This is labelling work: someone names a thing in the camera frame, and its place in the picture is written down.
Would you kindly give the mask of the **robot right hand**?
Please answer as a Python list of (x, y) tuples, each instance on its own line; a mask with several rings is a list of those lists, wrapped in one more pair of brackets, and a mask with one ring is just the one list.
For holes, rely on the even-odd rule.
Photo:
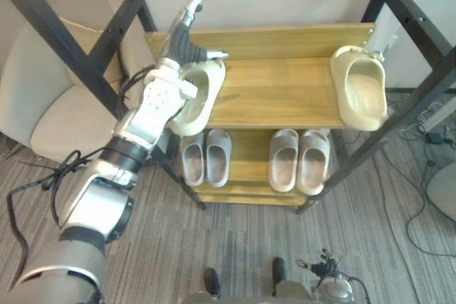
[(326, 277), (336, 277), (340, 273), (336, 258), (327, 248), (321, 249), (320, 258), (322, 261), (318, 263), (310, 263), (302, 259), (296, 259), (296, 265), (299, 268), (312, 272), (320, 280), (323, 280)]

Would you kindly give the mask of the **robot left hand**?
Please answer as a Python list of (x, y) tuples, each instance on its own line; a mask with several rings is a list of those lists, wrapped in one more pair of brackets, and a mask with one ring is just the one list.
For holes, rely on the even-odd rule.
[(161, 58), (168, 58), (184, 66), (188, 63), (199, 63), (229, 57), (223, 50), (208, 50), (190, 38), (190, 28), (195, 14), (202, 11), (203, 0), (189, 0), (176, 15), (162, 45)]

